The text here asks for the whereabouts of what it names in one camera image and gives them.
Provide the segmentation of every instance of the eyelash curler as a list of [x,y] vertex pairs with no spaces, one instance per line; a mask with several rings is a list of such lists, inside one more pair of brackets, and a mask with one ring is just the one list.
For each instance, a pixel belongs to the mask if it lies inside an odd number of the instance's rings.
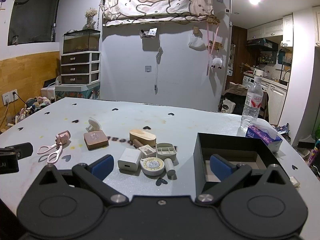
[[[58,150],[56,150],[55,152],[49,154],[49,156],[47,158],[47,163],[55,164],[59,160],[59,157],[60,157],[60,155],[62,153],[62,146],[64,144],[66,144],[70,138],[71,138],[71,134],[70,134],[69,131],[64,131],[64,132],[58,133],[56,135],[56,143],[54,145],[51,145],[51,146],[41,146],[41,147],[39,147],[38,154],[45,154],[45,153],[49,152],[50,150],[59,147]],[[40,150],[42,148],[47,148],[47,149],[45,151],[41,152]],[[54,159],[50,160],[54,154],[56,154],[56,157]]]

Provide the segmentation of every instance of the table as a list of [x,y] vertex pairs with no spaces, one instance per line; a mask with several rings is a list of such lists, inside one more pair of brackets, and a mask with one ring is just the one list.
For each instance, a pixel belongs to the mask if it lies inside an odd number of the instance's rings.
[[[87,149],[83,134],[89,117],[96,119],[104,133],[110,136],[108,147],[93,151]],[[195,109],[64,98],[0,135],[0,147],[30,142],[34,148],[31,157],[19,160],[19,172],[0,175],[0,198],[16,214],[20,200],[46,165],[46,158],[38,155],[37,149],[43,145],[52,145],[57,133],[69,130],[71,143],[63,149],[60,160],[56,163],[58,169],[71,169],[78,163],[91,164],[104,155],[111,154],[115,159],[115,167],[104,182],[130,199],[133,195],[191,195],[195,199],[193,151],[197,133],[244,136],[238,131],[240,121],[239,115]],[[265,120],[259,119],[259,122],[268,125]],[[177,147],[177,179],[169,180],[165,175],[167,185],[156,186],[157,178],[146,177],[140,169],[134,175],[118,169],[117,160],[124,149],[133,148],[128,143],[129,130],[147,126],[150,130],[146,131],[154,133],[158,143],[168,142]],[[71,155],[69,161],[68,158],[62,159],[66,155]],[[301,183],[297,190],[308,206],[308,219],[301,237],[305,240],[319,240],[320,182],[285,140],[277,158],[287,174]]]

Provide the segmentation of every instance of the measuring tape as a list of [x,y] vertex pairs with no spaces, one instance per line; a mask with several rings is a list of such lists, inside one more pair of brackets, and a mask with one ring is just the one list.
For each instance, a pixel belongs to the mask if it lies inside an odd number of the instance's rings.
[[143,173],[149,176],[158,176],[164,171],[163,160],[156,157],[141,159],[140,164]]

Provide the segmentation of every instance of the ceiling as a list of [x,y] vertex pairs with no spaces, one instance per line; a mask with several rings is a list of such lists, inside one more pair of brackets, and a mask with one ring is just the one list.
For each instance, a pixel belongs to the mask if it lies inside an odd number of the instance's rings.
[[249,29],[316,5],[320,5],[320,0],[262,0],[257,6],[249,0],[232,0],[231,21],[235,26]]

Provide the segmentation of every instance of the aquarium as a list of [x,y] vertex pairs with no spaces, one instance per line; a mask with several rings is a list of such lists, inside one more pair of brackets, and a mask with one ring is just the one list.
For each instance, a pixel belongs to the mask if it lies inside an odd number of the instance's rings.
[[64,34],[63,54],[99,51],[100,31],[86,29]]

